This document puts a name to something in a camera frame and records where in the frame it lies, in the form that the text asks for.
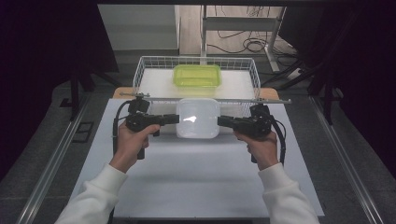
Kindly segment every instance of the white sleeve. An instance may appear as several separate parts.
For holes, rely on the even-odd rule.
[[[262,198],[267,205],[271,224],[319,223],[299,184],[286,175],[281,163],[259,171],[259,176],[264,185]]]
[[[125,173],[105,165],[95,179],[84,182],[84,191],[69,202],[56,223],[107,223],[126,177]]]

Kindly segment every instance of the person's left hand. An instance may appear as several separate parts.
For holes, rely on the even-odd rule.
[[[110,165],[124,173],[137,161],[137,153],[141,148],[149,146],[149,134],[160,130],[160,125],[152,124],[141,132],[129,130],[125,121],[119,127],[118,148]]]

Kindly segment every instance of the green container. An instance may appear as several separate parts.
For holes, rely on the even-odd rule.
[[[174,68],[173,82],[178,87],[211,87],[221,84],[218,65],[180,64]]]

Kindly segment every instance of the sleeve cuff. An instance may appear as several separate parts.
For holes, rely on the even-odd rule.
[[[117,170],[109,164],[106,164],[102,172],[91,181],[91,184],[117,194],[127,177],[127,174]]]
[[[282,163],[278,163],[259,171],[259,177],[262,180],[264,191],[266,192],[279,189],[293,183],[285,173]]]

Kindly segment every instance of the white wall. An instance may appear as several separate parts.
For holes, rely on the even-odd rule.
[[[113,50],[178,49],[178,6],[98,7]]]

